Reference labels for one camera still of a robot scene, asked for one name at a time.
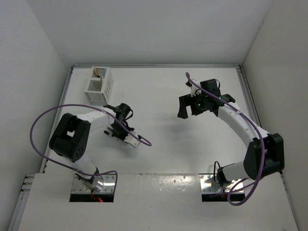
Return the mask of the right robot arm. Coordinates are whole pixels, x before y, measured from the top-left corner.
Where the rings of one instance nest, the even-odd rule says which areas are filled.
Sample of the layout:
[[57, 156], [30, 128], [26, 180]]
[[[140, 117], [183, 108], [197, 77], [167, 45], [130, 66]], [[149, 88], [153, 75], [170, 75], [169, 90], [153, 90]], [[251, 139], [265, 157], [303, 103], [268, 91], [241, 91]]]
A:
[[210, 111], [229, 125], [247, 148], [243, 161], [218, 168], [216, 179], [220, 186], [232, 180], [256, 180], [258, 175], [265, 177], [284, 169], [282, 136], [278, 133], [270, 134], [248, 116], [241, 114], [235, 99], [229, 94], [220, 93], [220, 83], [217, 80], [198, 82], [193, 79], [186, 82], [186, 86], [191, 92], [179, 97], [177, 116], [187, 119], [187, 107], [190, 107], [193, 116]]

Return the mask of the black clear mascara tube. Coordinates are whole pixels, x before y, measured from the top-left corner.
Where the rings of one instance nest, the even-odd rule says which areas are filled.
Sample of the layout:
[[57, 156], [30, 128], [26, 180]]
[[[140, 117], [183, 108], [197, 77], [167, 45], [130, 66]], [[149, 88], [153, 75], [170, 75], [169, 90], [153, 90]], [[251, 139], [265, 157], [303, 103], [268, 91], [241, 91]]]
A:
[[104, 133], [110, 137], [114, 137], [114, 131], [112, 129], [107, 129], [104, 131]]

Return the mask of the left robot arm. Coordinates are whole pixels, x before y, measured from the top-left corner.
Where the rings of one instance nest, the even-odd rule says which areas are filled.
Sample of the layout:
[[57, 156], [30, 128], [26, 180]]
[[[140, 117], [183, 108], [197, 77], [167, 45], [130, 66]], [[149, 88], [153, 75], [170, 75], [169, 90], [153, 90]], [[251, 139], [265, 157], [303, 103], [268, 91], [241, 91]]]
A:
[[140, 144], [133, 137], [137, 136], [135, 129], [127, 123], [132, 113], [127, 104], [122, 103], [116, 107], [107, 104], [102, 109], [106, 113], [94, 110], [80, 115], [64, 114], [49, 141], [50, 149], [66, 159], [74, 169], [83, 172], [77, 175], [85, 182], [92, 182], [92, 175], [99, 173], [85, 154], [90, 132], [107, 127], [104, 131], [106, 135], [135, 148]]

